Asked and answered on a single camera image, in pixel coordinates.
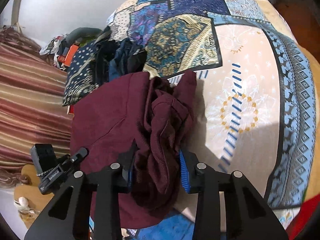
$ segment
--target maroon cloth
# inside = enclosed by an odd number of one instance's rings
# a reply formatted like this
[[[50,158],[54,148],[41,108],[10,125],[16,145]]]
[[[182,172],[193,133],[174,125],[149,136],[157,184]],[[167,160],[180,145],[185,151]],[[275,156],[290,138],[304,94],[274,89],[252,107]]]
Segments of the maroon cloth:
[[[70,149],[86,147],[86,174],[116,162],[135,140],[133,189],[119,194],[122,228],[159,223],[176,201],[181,139],[193,125],[196,74],[186,72],[175,88],[148,72],[132,73],[102,85],[74,106]],[[91,216],[94,219],[95,195]]]

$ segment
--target paisley pattern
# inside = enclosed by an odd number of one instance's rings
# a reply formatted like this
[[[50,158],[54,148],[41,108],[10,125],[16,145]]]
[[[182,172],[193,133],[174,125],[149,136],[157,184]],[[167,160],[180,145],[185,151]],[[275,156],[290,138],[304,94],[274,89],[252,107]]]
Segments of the paisley pattern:
[[[206,26],[201,17],[194,15],[180,15],[159,23],[145,48],[146,63],[160,76],[176,73],[190,42]]]
[[[158,22],[159,16],[168,11],[168,3],[151,4],[131,14],[131,28],[129,36],[136,40],[142,40],[146,45]]]
[[[212,33],[211,21],[210,19],[204,17],[201,18],[201,20],[203,23],[206,23],[207,26],[198,35],[198,37],[191,42],[183,57],[181,67],[179,68],[178,72],[200,65],[219,63],[216,42]]]
[[[91,93],[98,86],[94,84],[91,63],[95,60],[96,44],[99,41],[109,39],[111,29],[105,32],[90,44],[80,47],[73,56],[68,68],[67,83],[64,90],[63,106],[73,105],[81,98]]]

